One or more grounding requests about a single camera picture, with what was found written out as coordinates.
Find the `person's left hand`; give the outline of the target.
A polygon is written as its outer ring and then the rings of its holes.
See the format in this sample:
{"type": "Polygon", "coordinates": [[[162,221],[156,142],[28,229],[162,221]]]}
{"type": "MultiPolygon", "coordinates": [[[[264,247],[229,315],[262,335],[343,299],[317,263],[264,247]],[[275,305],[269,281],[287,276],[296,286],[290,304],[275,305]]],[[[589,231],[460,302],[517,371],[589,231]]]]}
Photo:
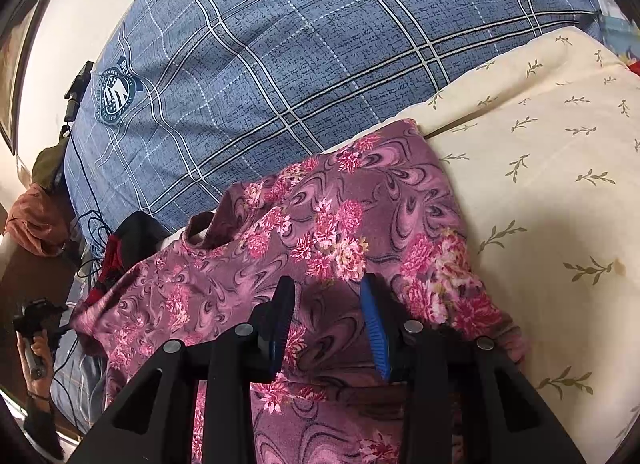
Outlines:
{"type": "Polygon", "coordinates": [[[28,343],[24,336],[20,333],[16,334],[16,346],[18,355],[21,359],[22,372],[26,384],[26,389],[30,397],[43,399],[45,403],[50,399],[50,387],[53,377],[53,357],[49,346],[48,333],[46,330],[37,332],[32,338],[32,343],[28,343]],[[42,360],[44,366],[43,377],[33,378],[32,372],[29,370],[29,364],[26,358],[27,348],[30,348],[35,356],[42,360]]]}

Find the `person's left forearm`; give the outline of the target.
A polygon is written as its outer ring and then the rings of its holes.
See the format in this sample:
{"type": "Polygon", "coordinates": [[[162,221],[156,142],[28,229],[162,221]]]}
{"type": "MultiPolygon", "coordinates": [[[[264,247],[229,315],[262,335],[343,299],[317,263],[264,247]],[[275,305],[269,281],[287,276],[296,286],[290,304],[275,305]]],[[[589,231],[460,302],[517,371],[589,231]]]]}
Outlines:
{"type": "Polygon", "coordinates": [[[47,452],[51,458],[62,461],[64,451],[58,440],[54,413],[48,398],[29,394],[26,402],[24,429],[38,448],[47,452]]]}

